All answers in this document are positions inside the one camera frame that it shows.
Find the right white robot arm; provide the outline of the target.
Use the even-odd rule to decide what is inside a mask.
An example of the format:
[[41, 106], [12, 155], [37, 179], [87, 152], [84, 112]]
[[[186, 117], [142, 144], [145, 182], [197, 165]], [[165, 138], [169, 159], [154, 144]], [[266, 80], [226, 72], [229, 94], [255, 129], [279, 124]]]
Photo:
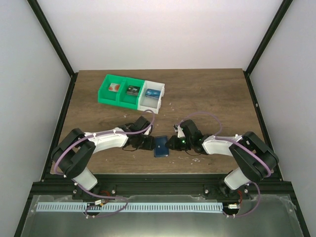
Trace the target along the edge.
[[194, 150], [201, 155], [224, 155], [233, 157], [238, 168], [229, 172], [219, 182], [218, 190], [223, 198], [230, 199], [237, 189], [249, 183], [259, 183], [270, 177], [279, 158], [254, 132], [231, 137], [202, 134], [191, 120], [175, 126], [177, 132], [166, 147], [174, 151]]

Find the blue card holder wallet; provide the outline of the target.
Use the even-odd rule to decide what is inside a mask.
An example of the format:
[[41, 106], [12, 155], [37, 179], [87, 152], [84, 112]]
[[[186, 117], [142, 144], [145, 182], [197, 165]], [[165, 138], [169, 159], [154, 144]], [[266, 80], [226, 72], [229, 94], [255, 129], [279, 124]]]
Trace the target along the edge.
[[166, 146], [167, 136], [155, 137], [154, 157], [161, 158], [169, 156], [169, 148]]

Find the white translucent bin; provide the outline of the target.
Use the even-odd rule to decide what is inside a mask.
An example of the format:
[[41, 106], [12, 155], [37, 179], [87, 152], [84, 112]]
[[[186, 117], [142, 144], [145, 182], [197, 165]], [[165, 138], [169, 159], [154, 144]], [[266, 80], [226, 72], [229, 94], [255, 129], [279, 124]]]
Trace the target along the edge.
[[158, 114], [161, 108], [161, 100], [164, 96], [165, 84], [153, 81], [144, 81], [141, 92], [139, 93], [137, 110], [151, 110]]

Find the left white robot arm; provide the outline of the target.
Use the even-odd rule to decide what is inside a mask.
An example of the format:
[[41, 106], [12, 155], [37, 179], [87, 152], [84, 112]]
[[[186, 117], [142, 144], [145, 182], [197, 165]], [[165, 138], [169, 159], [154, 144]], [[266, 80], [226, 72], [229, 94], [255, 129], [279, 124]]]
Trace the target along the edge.
[[83, 190], [89, 199], [101, 195], [98, 179], [87, 168], [93, 154], [111, 148], [126, 148], [132, 151], [155, 148], [155, 139], [151, 136], [153, 122], [139, 117], [134, 123], [127, 123], [111, 130], [101, 132], [83, 132], [73, 129], [51, 153], [55, 163], [54, 172], [69, 178]]

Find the green bin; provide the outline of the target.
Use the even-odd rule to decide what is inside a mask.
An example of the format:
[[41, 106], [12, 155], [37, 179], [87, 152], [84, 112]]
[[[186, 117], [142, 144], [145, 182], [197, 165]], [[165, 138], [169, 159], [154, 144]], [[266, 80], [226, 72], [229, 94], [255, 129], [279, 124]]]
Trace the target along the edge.
[[120, 87], [125, 81], [125, 77], [107, 74], [98, 90], [98, 103], [118, 106]]
[[118, 105], [120, 107], [138, 110], [139, 98], [145, 81], [124, 77], [118, 91]]

